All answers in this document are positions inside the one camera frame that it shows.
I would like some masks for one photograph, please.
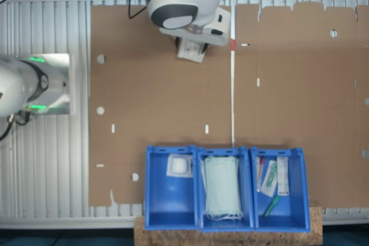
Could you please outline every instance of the black cable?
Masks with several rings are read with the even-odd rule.
[[[142,8],[140,11],[138,11],[135,15],[131,16],[131,0],[128,0],[128,17],[131,20],[135,16],[139,15],[141,12],[143,12],[146,9],[146,7]]]
[[[16,121],[16,123],[19,125],[19,126],[26,126],[29,122],[29,118],[31,117],[31,113],[30,112],[26,112],[25,113],[25,118],[24,118],[24,122],[19,122],[19,121]]]
[[[61,233],[56,237],[56,239],[54,240],[54,242],[50,244],[50,246],[55,246],[55,245],[59,242],[59,240],[62,238],[62,236],[63,236],[64,234],[65,234],[65,231],[64,231],[64,232],[61,232]]]
[[[12,129],[12,125],[13,125],[13,121],[10,121],[8,124],[7,124],[7,128],[5,130],[5,132],[2,134],[2,136],[0,137],[0,141],[2,141],[4,138],[7,137],[7,135],[9,135],[10,133],[10,130]]]

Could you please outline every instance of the wooden block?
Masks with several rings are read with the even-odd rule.
[[[199,230],[145,231],[144,219],[137,218],[134,224],[134,245],[167,246],[285,246],[322,245],[323,219],[321,207],[310,207],[310,233],[259,233],[259,232],[217,232],[201,233]]]

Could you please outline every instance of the cardboard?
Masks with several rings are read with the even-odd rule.
[[[258,14],[236,7],[237,145],[301,147],[310,198],[368,206],[369,8],[358,7],[358,21],[351,8],[314,2]]]
[[[92,7],[91,36],[91,206],[109,206],[111,190],[117,203],[143,202],[147,145],[230,146],[230,46],[203,64],[179,60],[146,12],[129,20],[122,6]],[[367,6],[236,7],[236,144],[301,147],[323,207],[369,206],[368,44]]]
[[[129,20],[127,7],[95,6],[91,21],[89,204],[110,206],[111,190],[116,203],[142,203],[148,145],[230,147],[230,44],[199,64],[177,59],[146,11]]]

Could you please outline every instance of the metal grating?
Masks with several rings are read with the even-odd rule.
[[[369,5],[369,0],[222,0],[290,6]],[[0,5],[0,53],[71,55],[71,115],[38,116],[0,144],[0,228],[132,228],[142,204],[88,206],[88,94],[92,5],[127,0],[8,0]],[[144,5],[144,0],[133,0]],[[0,133],[5,129],[0,119]],[[324,224],[369,222],[369,208],[324,209]]]

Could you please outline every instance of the green indicator light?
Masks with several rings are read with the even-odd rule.
[[[36,58],[36,57],[31,57],[29,58],[29,60],[34,60],[35,62],[40,62],[40,63],[46,62],[43,58]]]
[[[47,108],[47,106],[40,106],[40,105],[32,105],[30,107],[31,109],[46,109]]]

